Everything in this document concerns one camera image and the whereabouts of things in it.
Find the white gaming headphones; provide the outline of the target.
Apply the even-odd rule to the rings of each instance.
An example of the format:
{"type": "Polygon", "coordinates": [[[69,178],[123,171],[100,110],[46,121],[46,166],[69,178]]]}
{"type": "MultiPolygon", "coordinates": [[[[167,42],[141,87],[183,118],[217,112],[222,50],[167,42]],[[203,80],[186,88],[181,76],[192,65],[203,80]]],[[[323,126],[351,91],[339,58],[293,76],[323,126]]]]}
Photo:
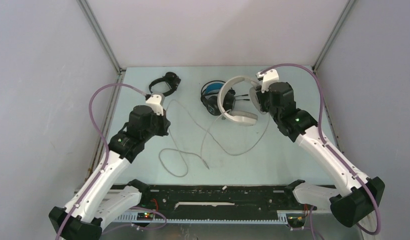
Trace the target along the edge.
{"type": "MultiPolygon", "coordinates": [[[[260,113],[255,113],[255,112],[252,112],[251,110],[241,109],[241,107],[242,107],[241,101],[245,101],[245,100],[236,101],[235,106],[234,106],[233,109],[225,109],[223,107],[224,98],[225,98],[226,94],[228,93],[228,91],[230,89],[234,90],[234,86],[237,85],[237,84],[248,83],[252,87],[251,89],[254,90],[255,87],[258,85],[258,82],[255,79],[253,79],[251,77],[248,77],[248,76],[239,75],[239,76],[235,76],[231,79],[223,80],[223,81],[225,81],[225,84],[222,86],[222,88],[220,89],[220,91],[218,93],[218,96],[217,96],[217,105],[218,105],[218,108],[219,108],[221,114],[218,115],[218,116],[212,115],[213,117],[215,117],[215,119],[213,120],[213,122],[208,127],[201,126],[195,120],[193,115],[187,110],[187,108],[181,102],[179,102],[176,99],[170,100],[168,106],[166,107],[166,110],[169,110],[173,103],[177,103],[180,107],[182,107],[182,109],[184,109],[186,111],[186,113],[191,118],[193,123],[197,127],[199,127],[201,130],[204,131],[204,137],[203,137],[202,142],[201,142],[201,147],[200,147],[199,153],[180,150],[175,138],[172,135],[170,137],[171,137],[171,140],[172,140],[175,148],[163,148],[162,150],[160,150],[160,152],[158,153],[158,160],[159,160],[161,166],[164,168],[164,170],[167,173],[169,173],[170,175],[172,175],[173,177],[183,178],[189,173],[189,166],[188,166],[187,161],[185,160],[185,155],[192,155],[194,157],[199,158],[207,169],[210,168],[208,163],[206,162],[206,160],[203,157],[203,149],[204,149],[204,144],[205,144],[205,140],[206,140],[207,137],[211,137],[211,139],[215,143],[217,143],[217,145],[223,150],[224,153],[226,153],[227,155],[232,156],[232,157],[237,157],[237,156],[244,155],[244,154],[248,153],[249,151],[251,151],[260,142],[260,140],[263,138],[264,134],[266,133],[266,131],[268,129],[267,127],[264,129],[263,133],[258,138],[258,140],[252,145],[252,147],[250,147],[249,149],[247,149],[243,152],[240,152],[240,153],[231,153],[231,152],[229,152],[228,150],[226,150],[223,147],[223,145],[221,143],[219,143],[217,141],[217,139],[211,133],[211,127],[214,125],[214,123],[216,121],[218,121],[218,120],[227,120],[229,123],[235,123],[235,124],[238,124],[240,126],[250,127],[250,126],[253,126],[257,123],[259,115],[260,115],[260,113]],[[182,160],[182,162],[185,166],[185,172],[182,173],[182,174],[175,174],[172,171],[170,171],[167,168],[167,166],[165,165],[164,161],[162,160],[161,154],[163,153],[163,151],[178,152],[178,154],[181,157],[181,160],[182,160]]],[[[247,94],[247,96],[237,97],[237,99],[250,99],[249,102],[254,104],[255,103],[254,98],[249,93],[246,93],[246,94],[247,94]]]]}

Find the small black headphones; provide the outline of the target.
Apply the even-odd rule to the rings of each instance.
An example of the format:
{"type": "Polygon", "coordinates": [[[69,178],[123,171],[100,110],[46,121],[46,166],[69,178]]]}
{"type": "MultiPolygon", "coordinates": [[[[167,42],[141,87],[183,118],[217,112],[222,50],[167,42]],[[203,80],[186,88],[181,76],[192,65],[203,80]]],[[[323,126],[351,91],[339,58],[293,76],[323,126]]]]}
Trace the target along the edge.
{"type": "Polygon", "coordinates": [[[153,94],[154,93],[153,90],[152,90],[153,86],[155,86],[157,84],[160,84],[160,83],[166,83],[167,84],[168,91],[163,92],[162,95],[164,97],[168,97],[168,96],[172,95],[178,89],[178,87],[181,83],[181,78],[174,72],[171,72],[171,71],[166,72],[164,76],[153,80],[149,84],[149,86],[148,86],[149,92],[151,94],[153,94]]]}

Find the large black blue headphones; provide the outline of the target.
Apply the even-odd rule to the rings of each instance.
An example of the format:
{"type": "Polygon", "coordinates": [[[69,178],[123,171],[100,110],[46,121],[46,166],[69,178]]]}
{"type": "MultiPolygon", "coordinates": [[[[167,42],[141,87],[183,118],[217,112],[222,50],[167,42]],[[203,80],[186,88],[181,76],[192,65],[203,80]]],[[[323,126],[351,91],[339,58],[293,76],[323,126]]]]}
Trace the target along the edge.
{"type": "MultiPolygon", "coordinates": [[[[200,101],[207,109],[207,111],[213,115],[218,116],[221,114],[218,107],[218,93],[226,82],[223,80],[212,80],[204,84],[200,90],[200,101]]],[[[236,95],[234,89],[230,89],[224,97],[223,107],[225,110],[232,110],[235,107],[236,101],[250,101],[249,98],[237,99],[237,97],[246,97],[247,94],[236,95]]]]}

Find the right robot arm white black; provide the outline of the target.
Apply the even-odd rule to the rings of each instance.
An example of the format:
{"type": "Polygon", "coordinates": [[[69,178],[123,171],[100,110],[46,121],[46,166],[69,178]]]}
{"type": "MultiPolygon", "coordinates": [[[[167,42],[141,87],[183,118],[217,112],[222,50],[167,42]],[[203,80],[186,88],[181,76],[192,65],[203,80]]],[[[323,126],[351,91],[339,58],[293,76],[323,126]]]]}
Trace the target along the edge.
{"type": "Polygon", "coordinates": [[[279,131],[311,154],[328,174],[334,188],[296,180],[284,189],[284,204],[297,209],[302,204],[329,209],[345,227],[351,228],[376,210],[385,183],[370,178],[355,167],[319,130],[318,122],[307,111],[296,107],[294,91],[287,82],[272,83],[264,90],[251,88],[257,109],[269,113],[279,131]]]}

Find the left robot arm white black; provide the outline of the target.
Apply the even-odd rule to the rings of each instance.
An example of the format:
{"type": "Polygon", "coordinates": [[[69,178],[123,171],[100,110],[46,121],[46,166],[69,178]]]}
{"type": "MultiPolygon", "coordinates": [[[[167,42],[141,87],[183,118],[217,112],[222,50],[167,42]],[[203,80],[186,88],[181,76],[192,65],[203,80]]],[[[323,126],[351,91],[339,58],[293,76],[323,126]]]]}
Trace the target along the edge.
{"type": "Polygon", "coordinates": [[[98,240],[104,229],[129,208],[146,208],[151,194],[128,183],[122,193],[104,201],[116,179],[154,136],[168,135],[170,121],[159,104],[137,105],[128,121],[106,145],[107,152],[80,191],[49,219],[57,240],[98,240]]]}

